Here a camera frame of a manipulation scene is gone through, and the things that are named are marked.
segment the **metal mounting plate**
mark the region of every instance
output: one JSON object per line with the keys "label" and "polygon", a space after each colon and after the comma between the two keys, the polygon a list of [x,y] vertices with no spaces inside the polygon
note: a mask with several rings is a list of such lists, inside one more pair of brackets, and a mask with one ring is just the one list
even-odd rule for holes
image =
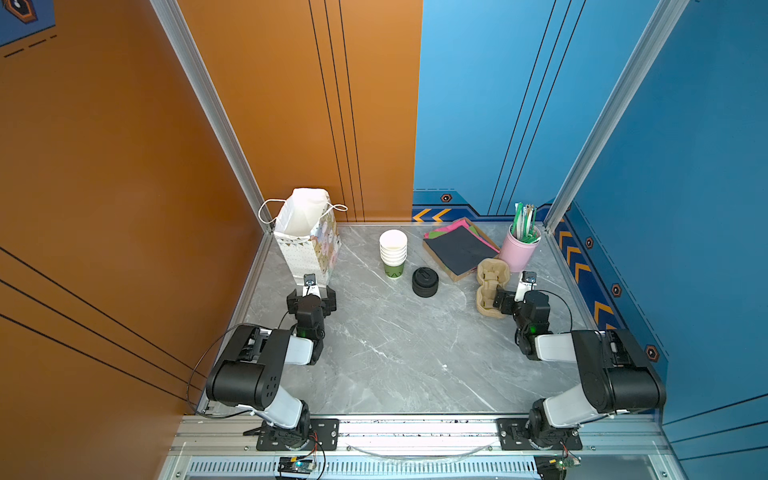
{"label": "metal mounting plate", "polygon": [[[556,445],[551,449],[540,449],[534,445],[531,440],[525,438],[525,424],[527,419],[496,419],[496,429],[498,430],[498,440],[502,443],[502,450],[543,450],[560,451],[561,446]],[[576,436],[569,436],[565,441],[568,450],[581,450],[581,438],[576,432]]]}
{"label": "metal mounting plate", "polygon": [[[338,419],[310,419],[310,437],[317,434],[317,440],[326,452],[336,450],[339,438],[339,420]],[[307,442],[307,446],[301,450],[311,450],[312,442]],[[289,449],[287,445],[275,439],[270,430],[266,430],[259,435],[259,441],[256,443],[256,449],[261,452],[295,452]]]}

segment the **black round container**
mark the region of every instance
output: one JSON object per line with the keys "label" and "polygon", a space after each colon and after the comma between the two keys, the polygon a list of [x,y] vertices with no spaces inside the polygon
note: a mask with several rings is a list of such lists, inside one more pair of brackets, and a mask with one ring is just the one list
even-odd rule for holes
{"label": "black round container", "polygon": [[438,277],[437,272],[428,266],[417,268],[413,272],[413,293],[418,296],[428,297],[437,293]]}

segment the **stacked paper cup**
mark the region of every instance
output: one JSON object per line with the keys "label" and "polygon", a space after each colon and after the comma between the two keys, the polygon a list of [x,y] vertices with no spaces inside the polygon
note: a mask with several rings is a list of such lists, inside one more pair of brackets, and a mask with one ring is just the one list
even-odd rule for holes
{"label": "stacked paper cup", "polygon": [[402,275],[408,253],[408,237],[400,230],[387,230],[379,237],[384,272],[390,278]]}

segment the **black line stripe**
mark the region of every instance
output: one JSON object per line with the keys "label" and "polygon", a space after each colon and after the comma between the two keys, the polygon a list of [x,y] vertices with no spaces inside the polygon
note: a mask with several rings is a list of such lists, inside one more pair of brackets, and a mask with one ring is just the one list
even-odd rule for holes
{"label": "black line stripe", "polygon": [[547,94],[547,101],[544,102],[544,108],[541,109],[541,116],[538,118],[538,123],[536,124],[536,130],[533,132],[533,137],[531,137],[531,143],[528,144],[528,149],[525,151],[525,157],[523,158],[523,164],[520,166],[520,171],[518,172],[518,178],[515,180],[515,186],[512,188],[512,193],[509,194],[509,200],[507,200],[507,207],[504,209],[504,211],[509,210],[509,204],[512,202],[512,197],[515,195],[515,190],[518,187],[518,182],[520,181],[520,176],[523,173],[523,168],[525,168],[525,161],[528,159],[528,154],[531,153],[531,147],[533,146],[534,140],[536,140],[536,134],[538,133],[538,127],[541,125],[541,119],[544,118],[544,112],[547,111],[547,105],[549,104],[549,98],[552,95],[552,91],[554,90],[554,84],[558,81],[558,76],[560,75],[560,69],[563,68],[563,62],[565,61],[565,55],[568,54],[568,48],[571,47],[571,40],[573,40],[574,33],[576,32],[576,27],[578,27],[578,21],[581,19],[581,13],[584,11],[584,6],[587,4],[587,0],[584,0],[584,3],[581,4],[581,10],[578,13],[578,17],[576,18],[576,23],[574,24],[574,29],[571,31],[571,37],[568,39],[568,43],[565,45],[565,51],[563,52],[563,58],[560,59],[560,65],[558,66],[558,72],[554,74],[554,80],[552,81],[552,86],[549,88],[549,93]]}
{"label": "black line stripe", "polygon": [[352,135],[355,138],[355,161],[357,162],[357,181],[360,185],[360,206],[362,207],[362,221],[366,221],[366,204],[362,195],[362,175],[360,174],[360,154],[357,150],[357,130],[355,129],[355,109],[352,105],[352,82],[349,81],[349,60],[346,57],[346,36],[344,35],[344,16],[341,12],[341,0],[339,0],[339,19],[341,20],[341,39],[344,43],[344,63],[346,64],[346,86],[349,88],[349,110],[352,112]]}
{"label": "black line stripe", "polygon": [[689,415],[687,417],[683,417],[682,419],[672,420],[671,422],[663,423],[663,426],[672,425],[673,423],[682,422],[683,420],[692,419],[693,417],[698,417],[699,415],[705,415],[707,413],[716,412],[717,410],[727,409],[732,406],[741,405],[742,403],[752,402],[753,400],[762,399],[768,396],[768,393],[764,393],[762,395],[754,396],[751,399],[741,400],[740,402],[734,402],[729,403],[728,405],[723,405],[721,407],[717,407],[716,409],[707,410],[706,412],[701,413],[694,413],[693,415]]}
{"label": "black line stripe", "polygon": [[20,51],[24,51],[24,49],[23,49],[23,48],[20,48],[20,49],[18,49],[17,51],[12,51],[11,53],[9,53],[9,54],[7,54],[7,55],[3,55],[3,58],[8,58],[8,57],[10,57],[11,55],[16,55],[16,54],[17,54],[17,53],[19,53]]}
{"label": "black line stripe", "polygon": [[752,447],[751,449],[731,450],[730,452],[710,453],[709,455],[699,455],[697,457],[680,458],[679,460],[680,462],[683,462],[685,460],[695,460],[697,458],[717,457],[718,455],[729,455],[730,453],[741,453],[741,452],[753,452],[755,450],[762,450],[762,449],[768,449],[768,445],[763,445],[762,447]]}
{"label": "black line stripe", "polygon": [[344,112],[341,109],[341,94],[339,93],[339,76],[336,74],[336,54],[333,52],[333,40],[331,40],[331,22],[328,19],[328,3],[323,0],[326,8],[326,24],[328,25],[328,42],[331,45],[331,61],[333,62],[333,79],[336,81],[336,100],[339,101],[339,118],[341,118],[341,135],[344,139],[344,153],[346,154],[346,173],[349,175],[349,191],[352,193],[352,205],[357,221],[357,202],[355,202],[355,189],[352,186],[352,168],[349,165],[349,149],[346,146],[346,128],[344,128]]}
{"label": "black line stripe", "polygon": [[[164,369],[163,367],[161,367],[161,366],[159,366],[159,365],[157,365],[157,364],[155,364],[155,363],[152,363],[151,361],[149,361],[149,360],[145,359],[143,356],[141,356],[141,355],[139,355],[139,354],[137,354],[137,353],[134,353],[134,352],[130,351],[129,349],[125,348],[124,346],[120,345],[119,343],[115,342],[114,340],[111,340],[111,339],[107,338],[106,336],[104,336],[104,335],[101,335],[99,332],[97,332],[97,331],[95,331],[95,330],[93,330],[93,329],[91,329],[91,328],[87,327],[86,325],[83,325],[82,323],[78,322],[77,320],[73,319],[72,317],[70,317],[70,316],[67,316],[67,315],[63,314],[62,312],[60,312],[60,311],[56,310],[54,307],[52,307],[52,306],[48,305],[47,303],[44,303],[44,302],[42,302],[41,300],[38,300],[38,299],[34,298],[34,297],[33,297],[32,295],[30,295],[29,293],[26,293],[25,291],[23,291],[23,290],[21,290],[21,289],[19,289],[19,288],[15,287],[15,286],[13,286],[13,285],[11,285],[10,283],[8,283],[8,282],[6,282],[5,280],[3,280],[2,278],[0,278],[0,283],[2,283],[3,285],[7,286],[8,288],[11,288],[11,289],[15,290],[16,292],[20,293],[21,295],[23,295],[23,296],[26,296],[27,298],[29,298],[30,300],[32,300],[32,301],[34,301],[34,302],[36,302],[37,304],[44,306],[44,307],[45,307],[45,308],[47,308],[48,310],[51,310],[53,313],[56,313],[57,315],[64,317],[65,319],[69,320],[70,322],[73,322],[75,325],[77,325],[77,326],[80,326],[80,327],[82,327],[82,328],[86,329],[88,332],[91,332],[91,333],[93,333],[93,334],[94,334],[94,335],[96,335],[97,337],[99,337],[99,338],[101,338],[101,339],[104,339],[104,340],[107,340],[109,343],[111,343],[112,345],[116,346],[117,348],[119,348],[119,349],[122,349],[122,350],[124,350],[125,352],[128,352],[128,353],[130,353],[131,355],[135,356],[136,358],[139,358],[139,359],[142,359],[142,360],[144,360],[146,363],[149,363],[149,364],[150,364],[150,365],[152,365],[153,367],[155,367],[155,368],[157,368],[157,369],[160,369],[160,370],[162,370],[163,372],[166,372],[168,375],[170,375],[170,376],[174,377],[175,379],[179,379],[179,380],[180,380],[181,382],[183,382],[185,385],[187,384],[187,380],[185,380],[185,379],[182,379],[181,377],[174,375],[173,373],[171,373],[171,372],[167,371],[167,370],[166,370],[166,369]],[[194,388],[196,388],[196,389],[200,390],[201,392],[203,391],[201,388],[198,388],[198,387],[196,387],[195,385],[192,385],[192,386],[193,386]]]}
{"label": "black line stripe", "polygon": [[733,430],[746,429],[748,427],[754,427],[754,426],[762,425],[764,423],[768,423],[768,420],[763,420],[762,422],[750,423],[749,425],[742,425],[741,427],[733,427],[731,429],[718,430],[717,432],[703,433],[701,435],[696,435],[696,436],[693,436],[693,437],[688,437],[687,439],[674,440],[674,441],[672,441],[670,443],[678,443],[678,442],[685,442],[687,440],[700,439],[701,437],[708,437],[710,435],[717,435],[718,433],[732,432]]}
{"label": "black line stripe", "polygon": [[[54,285],[56,285],[56,286],[57,286],[57,287],[59,287],[60,289],[64,290],[66,293],[69,293],[69,294],[70,294],[70,295],[72,295],[74,298],[76,298],[76,299],[80,300],[82,303],[85,303],[86,305],[88,305],[89,307],[91,307],[93,310],[96,310],[97,312],[99,312],[101,315],[104,315],[104,316],[106,316],[108,319],[112,320],[113,322],[115,322],[115,323],[116,323],[116,324],[118,324],[119,326],[123,327],[123,328],[124,328],[124,329],[126,329],[127,331],[129,331],[129,332],[133,333],[135,336],[139,337],[139,338],[140,338],[140,339],[142,339],[143,341],[145,341],[145,342],[149,343],[149,344],[150,344],[150,345],[152,345],[154,348],[156,348],[156,349],[160,350],[162,353],[165,353],[165,354],[166,354],[166,355],[168,355],[170,358],[172,358],[172,359],[176,360],[177,362],[179,362],[181,365],[184,365],[184,366],[186,366],[188,369],[192,370],[192,367],[191,367],[191,366],[187,365],[186,363],[182,362],[181,360],[179,360],[179,359],[178,359],[178,358],[176,358],[175,356],[173,356],[173,355],[171,355],[170,353],[166,352],[165,350],[163,350],[163,349],[162,349],[162,348],[160,348],[159,346],[157,346],[157,345],[155,345],[154,343],[150,342],[148,339],[146,339],[145,337],[143,337],[143,336],[142,336],[142,335],[140,335],[139,333],[137,333],[137,332],[133,331],[133,330],[132,330],[132,329],[130,329],[128,326],[124,325],[123,323],[120,323],[120,322],[118,322],[118,321],[117,321],[117,320],[116,320],[114,317],[107,315],[107,314],[106,314],[106,313],[105,313],[103,310],[100,310],[100,309],[98,309],[96,306],[94,306],[94,304],[93,304],[93,303],[90,303],[90,302],[86,301],[86,300],[85,300],[83,297],[81,297],[81,296],[77,295],[76,293],[72,292],[71,290],[69,290],[69,289],[68,289],[68,288],[66,288],[65,286],[61,285],[61,284],[60,284],[59,282],[57,282],[56,280],[53,280],[51,277],[49,277],[48,275],[45,275],[43,272],[41,272],[40,270],[38,270],[38,269],[34,268],[34,267],[33,267],[32,265],[30,265],[29,263],[26,263],[24,260],[22,260],[22,259],[18,258],[18,257],[17,257],[16,255],[14,255],[13,253],[11,253],[11,252],[7,251],[5,248],[3,248],[3,247],[0,247],[0,251],[2,251],[3,253],[5,253],[6,255],[10,256],[11,258],[13,258],[13,259],[14,259],[14,260],[16,260],[17,262],[19,262],[21,265],[24,265],[24,266],[26,266],[27,268],[29,268],[30,270],[32,270],[33,272],[37,273],[39,276],[42,276],[42,277],[43,277],[43,278],[45,278],[47,281],[49,281],[49,282],[53,283]],[[203,378],[206,378],[206,377],[205,377],[205,375],[203,375],[202,373],[198,372],[197,370],[195,370],[195,371],[194,371],[194,373],[198,374],[199,376],[201,376],[201,377],[203,377]]]}
{"label": "black line stripe", "polygon": [[[306,4],[310,7],[310,18],[312,19],[312,31],[315,33],[315,47],[317,47],[317,63],[320,65],[320,78],[323,80],[323,93],[326,96],[326,108],[328,109],[328,124],[331,127],[331,140],[333,141],[333,154],[336,155],[336,169],[339,171],[339,188],[341,188],[341,199],[346,205],[346,198],[344,196],[344,182],[341,180],[341,165],[339,165],[339,152],[336,151],[336,135],[333,134],[333,122],[331,121],[331,107],[328,103],[328,91],[326,90],[326,77],[323,75],[323,60],[320,58],[320,45],[317,43],[317,29],[315,29],[315,16],[312,14],[312,2],[306,0]],[[349,221],[349,213],[344,212],[347,221]]]}
{"label": "black line stripe", "polygon": [[533,72],[536,70],[536,64],[538,63],[538,56],[541,54],[541,47],[544,46],[544,39],[547,37],[547,30],[549,30],[549,22],[552,20],[552,13],[554,12],[554,6],[558,3],[558,0],[552,2],[552,10],[549,11],[549,18],[547,19],[547,26],[544,28],[544,34],[541,36],[541,43],[538,44],[538,51],[536,52],[536,59],[531,67],[531,75],[528,77],[528,84],[525,85],[525,93],[523,99],[520,102],[520,110],[518,110],[518,117],[515,119],[515,126],[512,128],[512,135],[509,137],[509,144],[507,145],[507,153],[504,154],[504,161],[502,161],[502,168],[498,171],[498,178],[496,179],[496,187],[493,189],[493,195],[491,196],[491,203],[488,205],[488,215],[491,214],[491,207],[493,207],[493,200],[496,198],[496,190],[498,189],[498,182],[502,180],[502,174],[504,173],[504,166],[507,164],[507,156],[509,155],[509,148],[512,146],[512,139],[515,138],[515,131],[518,129],[518,122],[520,121],[520,114],[523,112],[523,105],[525,105],[525,98],[528,96],[528,89],[531,87],[531,80],[533,79]]}
{"label": "black line stripe", "polygon": [[554,57],[554,51],[558,49],[558,42],[560,41],[560,34],[563,32],[563,26],[565,25],[565,19],[568,18],[568,12],[571,10],[571,3],[573,0],[568,0],[568,7],[565,9],[565,15],[563,15],[563,21],[560,23],[560,29],[558,30],[558,36],[554,38],[554,45],[552,45],[552,52],[549,54],[549,60],[547,60],[547,67],[544,69],[544,74],[541,76],[541,82],[538,84],[538,91],[536,92],[536,98],[533,100],[533,107],[531,107],[531,113],[528,115],[528,121],[525,122],[525,129],[523,135],[520,137],[520,144],[518,145],[518,151],[515,153],[515,160],[512,162],[512,168],[509,169],[509,176],[507,177],[507,183],[504,185],[502,191],[502,197],[498,201],[498,207],[496,208],[496,214],[502,208],[502,202],[504,201],[504,195],[507,193],[507,187],[509,181],[512,178],[512,173],[515,171],[515,164],[518,163],[518,155],[520,155],[520,149],[525,141],[525,134],[528,133],[528,126],[531,124],[531,118],[533,118],[533,112],[536,110],[536,104],[538,103],[538,96],[541,94],[541,88],[544,87],[544,82],[547,79],[547,72],[549,71],[549,65],[552,63],[552,57]]}
{"label": "black line stripe", "polygon": [[11,43],[13,43],[14,41],[19,41],[19,40],[22,40],[23,38],[27,38],[27,37],[31,37],[31,36],[33,36],[33,35],[37,35],[38,33],[42,32],[42,31],[46,31],[46,30],[48,30],[48,29],[50,29],[50,28],[53,28],[53,27],[55,27],[55,26],[56,26],[56,25],[51,25],[50,27],[45,27],[45,28],[43,28],[42,30],[34,31],[34,32],[32,32],[32,33],[30,33],[30,34],[28,34],[28,35],[24,35],[23,37],[14,38],[13,40],[11,40],[11,41],[7,41],[6,43],[4,43],[4,44],[0,45],[0,47],[5,47],[6,45],[10,45],[10,44],[11,44]]}
{"label": "black line stripe", "polygon": [[186,402],[186,400],[182,399],[180,396],[176,395],[175,393],[168,392],[166,389],[164,389],[162,387],[159,387],[159,386],[157,386],[157,385],[155,385],[153,383],[149,383],[147,380],[141,379],[141,378],[137,377],[136,375],[133,375],[132,373],[128,373],[128,372],[126,372],[123,369],[120,369],[120,368],[118,368],[118,367],[116,367],[114,365],[111,365],[110,363],[106,363],[104,360],[100,360],[100,359],[96,358],[93,355],[89,355],[86,352],[83,352],[82,350],[79,350],[79,349],[74,348],[73,346],[67,345],[66,343],[62,342],[61,340],[57,340],[57,339],[53,338],[52,336],[45,335],[43,332],[35,330],[32,327],[30,327],[30,326],[26,326],[24,323],[21,323],[21,322],[19,322],[17,320],[14,320],[10,316],[3,315],[2,313],[0,313],[0,317],[8,320],[11,323],[15,323],[18,326],[24,327],[27,330],[29,330],[30,332],[37,333],[39,336],[43,336],[43,337],[45,337],[45,338],[47,338],[47,339],[49,339],[49,340],[51,340],[53,342],[56,342],[56,343],[58,343],[61,346],[65,346],[65,347],[67,347],[70,350],[74,350],[75,352],[80,353],[83,356],[87,356],[89,359],[96,360],[101,365],[106,365],[106,366],[108,366],[111,369],[117,370],[118,372],[124,373],[125,375],[128,375],[131,378],[138,380],[139,382],[146,383],[147,385],[149,385],[151,387],[154,387],[154,388],[160,390],[161,392],[166,392],[168,395],[174,396],[177,399],[181,400],[182,402]]}

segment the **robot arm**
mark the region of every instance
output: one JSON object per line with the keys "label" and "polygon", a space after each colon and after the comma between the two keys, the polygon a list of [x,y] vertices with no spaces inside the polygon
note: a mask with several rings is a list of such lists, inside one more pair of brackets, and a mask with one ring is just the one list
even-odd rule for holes
{"label": "robot arm", "polygon": [[515,319],[515,343],[524,355],[531,360],[575,362],[581,383],[534,402],[523,432],[526,438],[539,448],[550,448],[572,441],[581,424],[612,412],[664,406],[664,384],[629,330],[553,334],[549,298],[533,290],[535,283],[535,273],[522,272],[517,291],[498,289],[494,306]]}
{"label": "robot arm", "polygon": [[208,376],[206,394],[224,405],[257,411],[282,429],[294,429],[303,405],[280,386],[280,377],[283,365],[306,365],[312,354],[312,341],[288,330],[239,326]]}
{"label": "robot arm", "polygon": [[612,412],[658,409],[666,389],[628,330],[575,330],[536,336],[537,359],[576,362],[581,383],[534,402],[528,414],[530,440],[540,447],[565,443],[581,424]]}
{"label": "robot arm", "polygon": [[309,407],[280,386],[280,378],[285,364],[314,365],[323,351],[324,319],[336,310],[336,293],[325,290],[323,298],[315,276],[305,275],[302,296],[294,290],[286,299],[288,312],[296,315],[291,330],[238,326],[216,361],[205,385],[208,399],[251,409],[264,419],[244,435],[259,432],[294,449],[306,444]]}

